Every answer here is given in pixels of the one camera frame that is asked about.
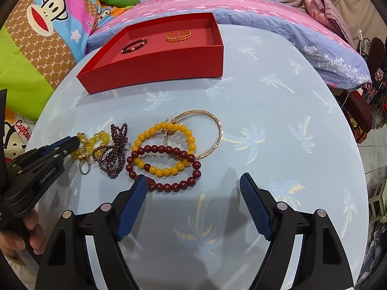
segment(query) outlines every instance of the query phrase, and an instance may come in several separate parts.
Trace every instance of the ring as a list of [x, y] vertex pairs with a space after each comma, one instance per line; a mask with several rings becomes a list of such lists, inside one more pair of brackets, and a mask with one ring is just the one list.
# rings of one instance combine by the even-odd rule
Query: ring
[[[84, 173], [84, 172], [82, 171], [82, 167], [83, 167], [84, 161], [86, 161], [86, 162], [88, 163], [88, 171], [87, 171], [86, 173]], [[79, 171], [80, 171], [83, 175], [88, 174], [88, 173], [90, 172], [90, 170], [91, 170], [91, 162], [90, 162], [90, 161], [88, 161], [87, 159], [82, 159], [82, 160], [79, 161]]]
[[[218, 145], [222, 139], [223, 127], [222, 127], [222, 124], [220, 123], [219, 119], [215, 115], [213, 115], [211, 112], [208, 112], [205, 110], [190, 110], [190, 111], [183, 112], [183, 113], [179, 114], [177, 117], [173, 118], [171, 120], [171, 123], [173, 123], [173, 124], [178, 123], [179, 121], [183, 120], [184, 118], [187, 118], [189, 116], [194, 116], [194, 115], [202, 115], [202, 116], [209, 117], [212, 120], [214, 120], [214, 122], [218, 126], [218, 138], [217, 138], [215, 144], [210, 149], [208, 149], [206, 152], [204, 152], [200, 155], [197, 155], [195, 157], [196, 160], [199, 160], [199, 159], [203, 159], [204, 157], [207, 157], [209, 154], [211, 154], [218, 147]], [[171, 135], [171, 134], [173, 134], [173, 132], [165, 130], [165, 133], [164, 133], [164, 145], [165, 146], [168, 146], [168, 135]]]
[[172, 36], [175, 36], [178, 33], [179, 32], [177, 30], [175, 30], [174, 32], [171, 32], [171, 33], [167, 34], [167, 41], [169, 41], [169, 42], [179, 42], [179, 41], [184, 41], [184, 40], [187, 40], [187, 39], [191, 38], [191, 32], [189, 30], [182, 30], [181, 31], [181, 33], [184, 34], [184, 36], [172, 38]]

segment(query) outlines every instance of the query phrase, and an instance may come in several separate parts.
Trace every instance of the human hand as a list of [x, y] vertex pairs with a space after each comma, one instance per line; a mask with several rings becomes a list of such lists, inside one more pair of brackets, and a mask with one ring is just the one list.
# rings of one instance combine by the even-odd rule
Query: human hand
[[[30, 245], [34, 253], [40, 255], [44, 252], [47, 240], [43, 229], [39, 224], [39, 215], [36, 210], [32, 210], [24, 219], [24, 225], [30, 232]], [[9, 230], [0, 231], [0, 250], [3, 254], [18, 260], [17, 251], [22, 251], [26, 247], [23, 239], [15, 232]]]

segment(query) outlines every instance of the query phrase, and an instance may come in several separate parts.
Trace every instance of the table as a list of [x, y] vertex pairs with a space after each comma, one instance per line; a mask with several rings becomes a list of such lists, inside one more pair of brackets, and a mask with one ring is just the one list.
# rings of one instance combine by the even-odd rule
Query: table
[[[222, 122], [224, 136], [218, 149], [202, 160], [200, 181], [179, 193], [148, 194], [132, 233], [120, 243], [139, 287], [249, 288], [268, 242], [257, 233], [240, 195], [238, 180], [244, 172], [295, 210], [325, 209], [356, 281], [367, 241], [367, 191], [359, 150], [344, 115], [321, 77], [285, 38], [249, 27], [219, 28], [224, 42], [220, 80], [165, 81], [88, 95], [76, 74], [95, 52], [90, 53], [49, 100], [28, 148], [78, 132], [91, 136], [124, 122], [132, 143], [166, 118], [191, 109], [210, 111]], [[202, 63], [211, 64], [211, 58]], [[183, 123], [194, 132], [197, 153], [216, 140], [217, 127], [210, 119], [191, 117]], [[172, 141], [186, 148], [180, 136]], [[171, 160], [152, 157], [150, 163], [169, 166]], [[48, 235], [64, 210], [94, 211], [132, 185], [126, 171], [111, 180], [96, 164], [86, 176], [72, 159], [65, 166], [67, 173], [37, 208]], [[190, 173], [188, 168], [168, 181]], [[292, 284], [301, 240], [297, 236], [283, 289]], [[94, 277], [98, 289], [105, 290], [93, 247], [89, 238]]]

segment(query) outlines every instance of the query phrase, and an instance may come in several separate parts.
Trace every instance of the pink and blue bedding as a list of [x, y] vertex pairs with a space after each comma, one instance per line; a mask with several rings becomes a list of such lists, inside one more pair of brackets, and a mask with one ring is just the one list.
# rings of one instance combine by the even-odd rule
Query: pink and blue bedding
[[371, 81], [366, 62], [349, 44], [308, 14], [276, 0], [142, 0], [95, 31], [89, 37], [88, 51], [103, 46], [126, 26], [195, 12], [213, 12], [218, 24], [255, 27], [284, 36], [330, 87], [353, 90]]

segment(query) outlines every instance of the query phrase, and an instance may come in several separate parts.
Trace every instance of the open red box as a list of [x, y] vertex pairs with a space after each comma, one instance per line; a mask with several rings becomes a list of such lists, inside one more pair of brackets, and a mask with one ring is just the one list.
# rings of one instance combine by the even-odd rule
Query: open red box
[[[168, 42], [166, 35], [175, 30], [190, 30], [191, 38]], [[121, 53], [125, 45], [141, 38], [148, 40], [144, 47]], [[125, 27], [91, 58], [77, 77], [87, 92], [94, 94], [154, 81], [222, 75], [223, 42], [214, 15], [193, 13]]]

